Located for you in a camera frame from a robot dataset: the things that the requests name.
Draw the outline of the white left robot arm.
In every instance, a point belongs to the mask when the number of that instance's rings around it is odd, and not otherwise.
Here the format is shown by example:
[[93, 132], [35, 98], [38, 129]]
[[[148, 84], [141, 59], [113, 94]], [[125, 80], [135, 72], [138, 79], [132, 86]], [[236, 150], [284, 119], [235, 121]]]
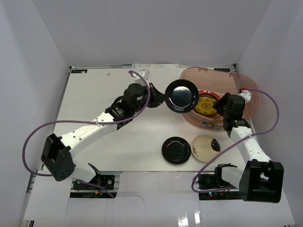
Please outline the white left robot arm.
[[148, 86], [130, 84], [123, 95], [93, 121], [64, 135], [48, 136], [41, 155], [43, 164], [58, 182], [70, 177], [84, 181], [91, 189], [98, 187], [97, 168], [91, 163], [82, 165], [75, 157], [88, 145], [130, 123], [144, 106], [156, 108], [166, 98], [152, 83]]

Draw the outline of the cream plate with black accent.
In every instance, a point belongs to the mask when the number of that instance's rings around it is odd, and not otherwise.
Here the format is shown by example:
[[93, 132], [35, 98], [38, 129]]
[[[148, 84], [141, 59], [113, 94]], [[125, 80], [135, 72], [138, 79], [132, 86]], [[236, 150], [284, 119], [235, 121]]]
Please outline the cream plate with black accent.
[[205, 134], [195, 137], [190, 146], [193, 156], [204, 163], [209, 162], [221, 151], [218, 141], [214, 137]]

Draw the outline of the glossy black plate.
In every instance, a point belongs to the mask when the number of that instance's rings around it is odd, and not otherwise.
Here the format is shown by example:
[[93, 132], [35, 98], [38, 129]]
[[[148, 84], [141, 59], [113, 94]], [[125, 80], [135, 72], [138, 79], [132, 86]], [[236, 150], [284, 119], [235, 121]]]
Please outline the glossy black plate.
[[199, 91], [186, 79], [171, 82], [165, 90], [166, 106], [173, 112], [185, 114], [192, 111], [199, 101]]
[[173, 165], [184, 164], [191, 156], [190, 144], [181, 137], [170, 137], [165, 140], [161, 151], [164, 159]]

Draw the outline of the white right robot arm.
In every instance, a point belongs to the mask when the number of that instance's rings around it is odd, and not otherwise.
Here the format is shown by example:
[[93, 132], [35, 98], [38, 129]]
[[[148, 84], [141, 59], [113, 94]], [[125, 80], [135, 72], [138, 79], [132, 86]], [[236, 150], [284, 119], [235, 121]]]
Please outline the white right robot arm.
[[246, 163], [243, 170], [232, 164], [219, 164], [214, 171], [214, 184], [221, 189], [228, 185], [236, 187], [243, 201], [279, 203], [284, 167], [265, 154], [243, 118], [245, 104], [250, 98], [249, 91], [238, 95], [226, 93], [213, 105], [223, 117], [224, 130]]

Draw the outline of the red and teal floral plate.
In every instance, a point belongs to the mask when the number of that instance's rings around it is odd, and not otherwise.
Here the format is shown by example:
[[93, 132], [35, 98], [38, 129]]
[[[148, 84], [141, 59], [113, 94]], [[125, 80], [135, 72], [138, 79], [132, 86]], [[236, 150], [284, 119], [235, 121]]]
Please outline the red and teal floral plate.
[[209, 90], [199, 90], [199, 95], [211, 95], [213, 97], [215, 97], [217, 100], [219, 100], [221, 98], [221, 96], [213, 91], [209, 91]]

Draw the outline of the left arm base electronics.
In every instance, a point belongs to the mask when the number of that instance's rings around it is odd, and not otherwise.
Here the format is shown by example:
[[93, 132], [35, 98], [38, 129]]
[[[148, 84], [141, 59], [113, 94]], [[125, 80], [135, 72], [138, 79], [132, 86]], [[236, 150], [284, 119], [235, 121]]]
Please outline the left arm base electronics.
[[95, 176], [87, 183], [73, 181], [70, 198], [78, 199], [114, 199], [117, 192], [115, 188], [115, 175], [103, 175], [99, 170], [89, 163], [94, 170]]

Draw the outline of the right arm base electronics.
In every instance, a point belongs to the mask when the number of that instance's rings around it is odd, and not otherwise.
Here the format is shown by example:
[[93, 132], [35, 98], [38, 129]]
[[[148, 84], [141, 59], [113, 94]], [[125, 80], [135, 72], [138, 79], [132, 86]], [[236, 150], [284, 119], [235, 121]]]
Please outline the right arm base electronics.
[[197, 180], [199, 200], [240, 200], [242, 174], [243, 171], [232, 164], [219, 164], [214, 171], [200, 174]]

